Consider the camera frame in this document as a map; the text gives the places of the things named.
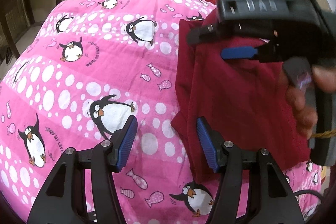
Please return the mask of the person's right hand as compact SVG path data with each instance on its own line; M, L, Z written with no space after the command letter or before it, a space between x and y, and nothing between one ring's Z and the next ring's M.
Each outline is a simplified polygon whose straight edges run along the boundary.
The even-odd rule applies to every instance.
M315 84L323 92L335 92L335 68L324 68L315 65L312 68L312 72ZM280 72L279 83L287 87L285 99L292 108L298 133L306 139L310 139L313 134L313 128L318 121L317 112L306 104L303 91L289 85L288 78L283 71Z

